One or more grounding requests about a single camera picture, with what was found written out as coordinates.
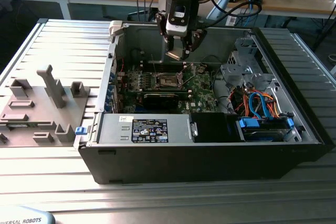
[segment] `blue clip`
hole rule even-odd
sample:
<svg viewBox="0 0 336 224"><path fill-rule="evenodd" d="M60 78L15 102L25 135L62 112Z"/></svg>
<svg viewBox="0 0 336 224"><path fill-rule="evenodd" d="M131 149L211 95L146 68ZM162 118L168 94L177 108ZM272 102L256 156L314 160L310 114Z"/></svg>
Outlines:
<svg viewBox="0 0 336 224"><path fill-rule="evenodd" d="M259 128L259 122L256 118L242 118L239 120L241 128Z"/></svg>
<svg viewBox="0 0 336 224"><path fill-rule="evenodd" d="M76 135L87 135L88 129L86 127L76 127L75 134Z"/></svg>
<svg viewBox="0 0 336 224"><path fill-rule="evenodd" d="M293 122L293 119L292 119L292 118L288 118L288 119L287 119L287 123L288 123L289 127L291 127L291 128L294 127L294 122Z"/></svg>

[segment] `aluminum extrusion table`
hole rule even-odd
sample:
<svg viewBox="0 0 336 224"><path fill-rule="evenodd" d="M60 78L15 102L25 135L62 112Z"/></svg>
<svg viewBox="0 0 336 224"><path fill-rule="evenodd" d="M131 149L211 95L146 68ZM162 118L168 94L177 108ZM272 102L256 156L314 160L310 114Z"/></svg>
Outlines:
<svg viewBox="0 0 336 224"><path fill-rule="evenodd" d="M34 85L41 63L64 85L91 87L83 124L92 120L109 46L108 22L49 20L37 24L0 76ZM72 147L0 148L0 204L54 214L57 223L335 223L336 152L280 180L98 185Z"/></svg>

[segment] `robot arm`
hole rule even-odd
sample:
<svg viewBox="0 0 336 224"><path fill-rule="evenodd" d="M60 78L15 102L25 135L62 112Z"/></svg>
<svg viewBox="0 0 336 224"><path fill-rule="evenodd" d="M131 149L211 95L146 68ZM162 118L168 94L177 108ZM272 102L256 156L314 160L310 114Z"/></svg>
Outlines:
<svg viewBox="0 0 336 224"><path fill-rule="evenodd" d="M197 13L200 0L166 0L166 12L158 13L156 21L166 42L167 54L175 59L186 59L206 35L205 30L197 30ZM174 36L179 36L183 49L176 54Z"/></svg>

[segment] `table leg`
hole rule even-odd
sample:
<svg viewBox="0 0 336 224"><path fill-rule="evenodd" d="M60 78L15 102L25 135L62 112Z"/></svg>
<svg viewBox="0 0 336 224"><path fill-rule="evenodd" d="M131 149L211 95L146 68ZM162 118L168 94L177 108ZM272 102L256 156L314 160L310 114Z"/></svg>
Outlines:
<svg viewBox="0 0 336 224"><path fill-rule="evenodd" d="M59 6L61 7L61 11L63 14L63 19L71 19L69 7L68 7L68 0L58 0Z"/></svg>
<svg viewBox="0 0 336 224"><path fill-rule="evenodd" d="M288 18L282 23L281 28L287 28L289 22L290 22L291 20L296 20L296 19L297 19L296 17L288 17Z"/></svg>
<svg viewBox="0 0 336 224"><path fill-rule="evenodd" d="M313 52L316 51L316 49L320 46L322 41L331 32L331 30L334 28L335 25L336 25L336 18L332 21L331 25L326 29L326 31L322 31L322 34L318 37L318 39L316 40L316 42L314 43L312 47Z"/></svg>
<svg viewBox="0 0 336 224"><path fill-rule="evenodd" d="M11 2L12 0L0 0L0 4L9 12L13 10Z"/></svg>

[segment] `yellow wire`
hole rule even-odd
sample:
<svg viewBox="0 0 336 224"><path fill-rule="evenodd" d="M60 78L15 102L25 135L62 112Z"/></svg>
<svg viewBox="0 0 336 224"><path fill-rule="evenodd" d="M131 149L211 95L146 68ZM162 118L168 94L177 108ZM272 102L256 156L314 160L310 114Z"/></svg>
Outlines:
<svg viewBox="0 0 336 224"><path fill-rule="evenodd" d="M273 97L271 97L269 94L263 93L263 97L268 97L269 99L273 100Z"/></svg>
<svg viewBox="0 0 336 224"><path fill-rule="evenodd" d="M279 117L279 112L278 112L278 109L277 109L277 105L274 103L274 108L275 108L275 113L277 115L277 117Z"/></svg>

